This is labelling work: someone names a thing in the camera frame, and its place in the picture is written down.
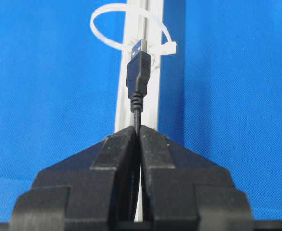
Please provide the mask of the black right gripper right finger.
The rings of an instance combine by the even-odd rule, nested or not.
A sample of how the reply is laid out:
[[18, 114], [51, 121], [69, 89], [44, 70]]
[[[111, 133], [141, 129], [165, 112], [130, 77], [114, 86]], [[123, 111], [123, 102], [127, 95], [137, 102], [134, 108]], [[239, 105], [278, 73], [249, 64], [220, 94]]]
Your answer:
[[248, 199], [224, 167], [140, 128], [147, 218], [154, 231], [251, 231]]

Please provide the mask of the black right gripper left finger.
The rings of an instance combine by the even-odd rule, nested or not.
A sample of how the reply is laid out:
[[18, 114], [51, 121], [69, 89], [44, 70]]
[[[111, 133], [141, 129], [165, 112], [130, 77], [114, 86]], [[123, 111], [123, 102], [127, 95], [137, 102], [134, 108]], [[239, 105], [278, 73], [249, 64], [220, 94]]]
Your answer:
[[12, 231], [112, 231], [132, 221], [138, 172], [132, 126], [40, 171], [14, 206]]

